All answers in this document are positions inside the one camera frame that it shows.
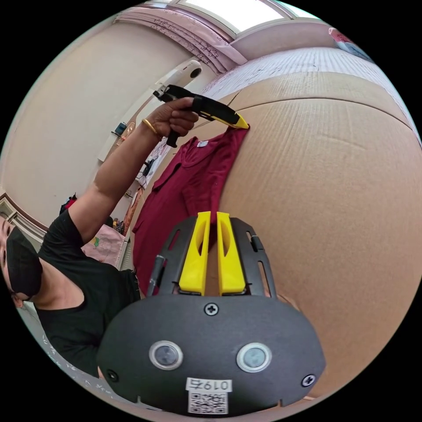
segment window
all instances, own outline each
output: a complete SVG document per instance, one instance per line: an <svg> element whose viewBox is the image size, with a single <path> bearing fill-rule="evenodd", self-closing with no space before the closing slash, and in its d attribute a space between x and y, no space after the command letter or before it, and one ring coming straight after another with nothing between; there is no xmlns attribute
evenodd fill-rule
<svg viewBox="0 0 422 422"><path fill-rule="evenodd" d="M298 18L312 18L312 19L319 19L314 15L311 15L308 12L305 12L302 9L299 9L296 6L291 6L290 4L284 3L282 1L278 1L276 0L276 2L280 5L280 6L284 6L287 10L291 11L295 16L297 16Z"/></svg>
<svg viewBox="0 0 422 422"><path fill-rule="evenodd" d="M257 0L185 0L183 3L220 16L234 26L237 33L282 18L276 10Z"/></svg>
<svg viewBox="0 0 422 422"><path fill-rule="evenodd" d="M278 24L280 20L316 16L278 0L151 0L147 4L174 6L207 19L236 39Z"/></svg>
<svg viewBox="0 0 422 422"><path fill-rule="evenodd" d="M0 215L7 219L13 226L18 227L24 236L31 242L36 251L39 251L43 242L45 231L36 227L21 215L6 197L0 200Z"/></svg>
<svg viewBox="0 0 422 422"><path fill-rule="evenodd" d="M235 38L253 27L288 18L272 0L172 0L170 5L222 24Z"/></svg>

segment hand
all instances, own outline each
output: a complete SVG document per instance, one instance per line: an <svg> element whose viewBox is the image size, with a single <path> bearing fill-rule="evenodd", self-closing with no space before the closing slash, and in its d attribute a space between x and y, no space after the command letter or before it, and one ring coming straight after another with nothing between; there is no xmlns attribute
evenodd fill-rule
<svg viewBox="0 0 422 422"><path fill-rule="evenodd" d="M161 137L168 137L171 130L186 136L193 129L199 117L196 113L185 111L192 107L193 98L180 98L178 100L166 102L157 107L147 120Z"/></svg>

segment pink blanket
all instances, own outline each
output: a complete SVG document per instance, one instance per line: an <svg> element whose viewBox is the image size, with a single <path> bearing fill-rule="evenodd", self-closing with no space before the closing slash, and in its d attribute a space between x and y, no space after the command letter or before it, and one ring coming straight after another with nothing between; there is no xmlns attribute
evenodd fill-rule
<svg viewBox="0 0 422 422"><path fill-rule="evenodd" d="M82 251L86 256L116 267L123 242L124 236L111 227L103 225L97 235L82 247Z"/></svg>

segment white wall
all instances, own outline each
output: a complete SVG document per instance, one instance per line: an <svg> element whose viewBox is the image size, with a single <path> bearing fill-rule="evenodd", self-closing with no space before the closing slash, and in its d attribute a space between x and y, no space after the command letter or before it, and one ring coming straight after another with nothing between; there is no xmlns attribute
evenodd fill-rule
<svg viewBox="0 0 422 422"><path fill-rule="evenodd" d="M130 106L190 57L168 37L126 23L108 26L74 49L9 133L1 185L11 199L48 226L69 195L85 191L99 151Z"/></svg>
<svg viewBox="0 0 422 422"><path fill-rule="evenodd" d="M98 34L99 32L103 31L105 28L110 26L115 19L116 15L110 16L109 18L105 19L104 21L100 22L99 24L93 26L88 31L84 32L80 37L74 40L71 44L69 44L51 63L50 65L43 71L43 73L38 77L34 85L30 88L28 93L26 94L24 100L22 101L19 109L17 110L13 121L9 127L9 131L7 133L3 149L0 155L0 182L3 180L3 172L4 172L4 162L8 155L10 141L13 138L13 134L16 131L16 128L19 124L21 117L23 116L26 107L28 104L31 103L32 98L38 91L38 89L44 84L44 82L49 78L51 73L66 59L66 57L71 54L74 50L76 50L80 45L86 42L92 36Z"/></svg>

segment ear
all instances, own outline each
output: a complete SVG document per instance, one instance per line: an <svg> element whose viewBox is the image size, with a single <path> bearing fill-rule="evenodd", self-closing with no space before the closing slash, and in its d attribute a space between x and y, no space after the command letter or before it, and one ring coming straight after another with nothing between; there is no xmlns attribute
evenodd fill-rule
<svg viewBox="0 0 422 422"><path fill-rule="evenodd" d="M13 299L13 303L15 304L15 306L17 308L22 308L23 307L23 300L17 298L16 296L13 296L12 299Z"/></svg>

